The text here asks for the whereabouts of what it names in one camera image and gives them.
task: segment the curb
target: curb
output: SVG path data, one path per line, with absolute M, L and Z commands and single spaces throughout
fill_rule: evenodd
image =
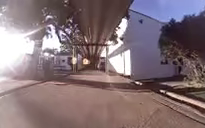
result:
M 34 86 L 34 85 L 37 85 L 37 84 L 42 84 L 42 83 L 45 83 L 46 81 L 41 81 L 41 82 L 35 82 L 35 83 L 32 83 L 32 84 L 27 84 L 27 85 L 24 85 L 22 87 L 17 87 L 17 88 L 13 88 L 13 89 L 10 89 L 10 90 L 6 90 L 4 92 L 0 92 L 0 97 L 3 97 L 3 96 L 6 96 L 8 94 L 11 94 L 15 91 L 19 91 L 21 89 L 24 89 L 24 88 L 28 88 L 28 87 L 31 87 L 31 86 Z
M 164 94 L 164 95 L 170 96 L 174 99 L 177 99 L 177 100 L 180 100 L 180 101 L 183 101 L 183 102 L 186 102 L 186 103 L 192 104 L 194 106 L 205 109 L 205 102 L 195 100 L 195 99 L 192 99 L 192 98 L 188 98 L 186 96 L 179 95 L 179 94 L 176 94 L 176 93 L 173 93 L 173 92 L 170 92 L 170 91 L 166 91 L 166 90 L 159 90 L 159 92 Z

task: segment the sidewalk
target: sidewalk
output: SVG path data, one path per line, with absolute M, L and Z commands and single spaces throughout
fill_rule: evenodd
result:
M 38 83 L 41 82 L 35 80 L 14 80 L 0 77 L 0 96 Z

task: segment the tree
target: tree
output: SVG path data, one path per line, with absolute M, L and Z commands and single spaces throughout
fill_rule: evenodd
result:
M 171 60 L 182 58 L 190 69 L 188 79 L 205 83 L 205 10 L 187 15 L 182 21 L 171 19 L 161 31 L 162 54 Z

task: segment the support pillar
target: support pillar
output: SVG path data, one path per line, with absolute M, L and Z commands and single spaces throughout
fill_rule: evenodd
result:
M 108 53 L 109 53 L 109 46 L 106 46 L 106 65 L 105 65 L 105 72 L 106 74 L 109 74 L 109 57 L 108 57 Z
M 76 56 L 76 47 L 73 46 L 73 49 L 72 49 L 72 64 L 73 64 L 73 72 L 77 72 L 77 56 Z

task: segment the house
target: house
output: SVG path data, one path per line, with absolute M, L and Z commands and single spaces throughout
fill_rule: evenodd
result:
M 119 25 L 118 44 L 109 46 L 109 70 L 134 80 L 176 75 L 176 66 L 164 60 L 158 46 L 164 23 L 133 10 L 129 16 Z

